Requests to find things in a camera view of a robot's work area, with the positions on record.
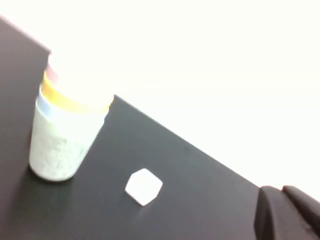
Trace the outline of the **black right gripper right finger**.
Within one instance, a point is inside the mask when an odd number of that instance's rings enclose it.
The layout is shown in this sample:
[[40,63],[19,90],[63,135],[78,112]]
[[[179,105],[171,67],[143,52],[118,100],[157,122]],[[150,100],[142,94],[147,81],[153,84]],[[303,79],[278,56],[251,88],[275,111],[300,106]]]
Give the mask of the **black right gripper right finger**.
[[282,191],[312,227],[315,234],[320,237],[320,202],[292,185],[283,186]]

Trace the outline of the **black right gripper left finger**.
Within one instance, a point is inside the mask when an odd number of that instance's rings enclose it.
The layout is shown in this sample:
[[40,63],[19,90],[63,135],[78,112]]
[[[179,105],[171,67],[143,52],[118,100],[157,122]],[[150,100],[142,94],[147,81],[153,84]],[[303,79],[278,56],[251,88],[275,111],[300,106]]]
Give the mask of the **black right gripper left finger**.
[[274,217],[278,210],[287,203],[285,195],[272,186],[262,186],[259,189],[255,218],[254,232],[257,240],[274,240]]

